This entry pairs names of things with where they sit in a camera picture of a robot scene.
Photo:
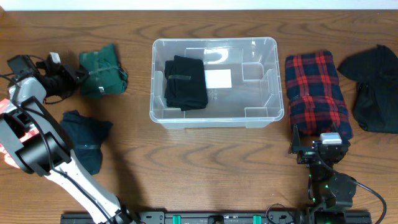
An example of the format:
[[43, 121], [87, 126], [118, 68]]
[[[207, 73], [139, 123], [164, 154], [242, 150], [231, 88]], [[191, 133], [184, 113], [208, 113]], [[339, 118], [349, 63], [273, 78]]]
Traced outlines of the green cloth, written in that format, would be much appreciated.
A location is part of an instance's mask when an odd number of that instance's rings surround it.
[[122, 68], [116, 46], [109, 44], [99, 51], [79, 54], [80, 69], [88, 78], [80, 87], [80, 95], [101, 99], [105, 95], [120, 95], [126, 91], [128, 74]]

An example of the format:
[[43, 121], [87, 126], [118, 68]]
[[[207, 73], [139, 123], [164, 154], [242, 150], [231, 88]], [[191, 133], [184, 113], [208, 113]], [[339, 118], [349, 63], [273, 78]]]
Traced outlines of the dark navy cloth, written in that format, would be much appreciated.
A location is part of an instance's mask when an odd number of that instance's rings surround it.
[[101, 145], [109, 136], [113, 123], [85, 117], [74, 110], [63, 114], [60, 125], [72, 140], [81, 165], [89, 174], [98, 174], [103, 160]]

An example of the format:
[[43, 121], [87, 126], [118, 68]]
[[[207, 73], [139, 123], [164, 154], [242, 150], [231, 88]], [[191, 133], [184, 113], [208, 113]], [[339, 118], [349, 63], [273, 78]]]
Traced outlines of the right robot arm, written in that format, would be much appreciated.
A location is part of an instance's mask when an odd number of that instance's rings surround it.
[[297, 155], [297, 163], [309, 169], [308, 197], [313, 202], [295, 216], [295, 223], [346, 223], [345, 211], [353, 206], [356, 186], [352, 178], [333, 169], [346, 153], [350, 143], [336, 127], [322, 133], [311, 146], [303, 146], [299, 129], [292, 129], [289, 152]]

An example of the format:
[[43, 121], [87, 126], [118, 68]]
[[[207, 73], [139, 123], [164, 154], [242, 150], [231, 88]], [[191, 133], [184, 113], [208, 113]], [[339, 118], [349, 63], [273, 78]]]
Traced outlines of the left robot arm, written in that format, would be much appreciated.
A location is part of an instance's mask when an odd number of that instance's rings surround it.
[[72, 94], [88, 73], [61, 63], [53, 52], [38, 62], [30, 55], [16, 55], [7, 64], [13, 76], [8, 105], [1, 112], [1, 144], [11, 159], [24, 172], [65, 189], [94, 223], [139, 223], [139, 215], [129, 211], [81, 165], [66, 132], [44, 108], [46, 98]]

